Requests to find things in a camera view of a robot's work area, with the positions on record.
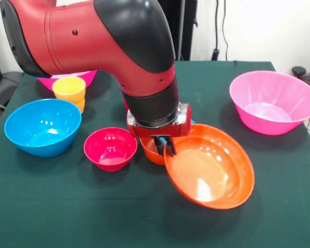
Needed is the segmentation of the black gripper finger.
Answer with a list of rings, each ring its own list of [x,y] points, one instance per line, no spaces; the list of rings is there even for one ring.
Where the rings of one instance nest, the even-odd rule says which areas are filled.
[[[167,154],[170,157],[175,156],[176,155],[176,148],[175,148],[175,145],[174,145],[173,138],[171,136],[165,136],[165,140],[166,140]]]
[[[160,156],[163,156],[164,154],[164,148],[166,144],[166,140],[162,136],[154,136],[153,137],[157,152]]]

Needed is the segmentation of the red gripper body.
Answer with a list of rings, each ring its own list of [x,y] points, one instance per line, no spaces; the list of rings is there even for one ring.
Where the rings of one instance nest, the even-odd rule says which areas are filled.
[[[187,136],[191,129],[192,110],[189,104],[179,104],[171,120],[151,122],[151,126],[138,123],[130,111],[127,112],[127,127],[135,137],[150,136]]]

